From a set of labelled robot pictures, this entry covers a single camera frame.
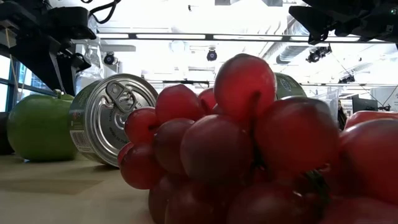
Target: wooden table surface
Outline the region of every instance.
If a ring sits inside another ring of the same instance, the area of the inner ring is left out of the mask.
[[[82,157],[24,163],[0,156],[1,224],[153,224],[147,194],[118,169]]]

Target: white ceiling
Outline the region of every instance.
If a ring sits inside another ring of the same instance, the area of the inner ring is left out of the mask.
[[[54,7],[84,6],[88,9],[111,0],[52,0]],[[262,0],[240,0],[231,6],[215,6],[215,0],[122,0],[112,19],[99,27],[100,32],[179,32],[209,34],[282,34],[287,28],[289,5],[267,7]],[[96,14],[99,19],[108,11]],[[262,57],[272,42],[225,42],[169,40],[107,40],[105,45],[134,45],[135,52],[116,52],[123,62],[123,72],[145,74],[153,80],[214,79],[227,59],[245,52]],[[337,83],[351,70],[361,83],[398,83],[397,49],[394,44],[331,44],[333,54],[318,63],[308,63],[309,49],[288,65],[267,60],[275,72],[283,72],[300,83]],[[209,48],[215,48],[218,59],[208,62]]]

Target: grape bunch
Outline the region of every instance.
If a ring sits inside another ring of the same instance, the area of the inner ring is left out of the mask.
[[[265,61],[239,54],[220,68],[214,88],[197,96],[170,86],[155,108],[129,115],[121,175],[150,190],[156,224],[398,222],[398,152],[382,156],[375,144],[384,140],[366,134],[382,132],[389,147],[398,121],[340,134],[328,105],[275,100],[276,86]]]

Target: monitor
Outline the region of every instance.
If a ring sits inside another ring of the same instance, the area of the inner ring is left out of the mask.
[[[377,100],[353,98],[353,113],[357,111],[379,111]]]

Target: pull tab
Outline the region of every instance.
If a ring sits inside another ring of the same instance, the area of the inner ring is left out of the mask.
[[[136,96],[130,89],[117,81],[111,81],[106,85],[106,94],[122,113],[130,113],[136,107]]]

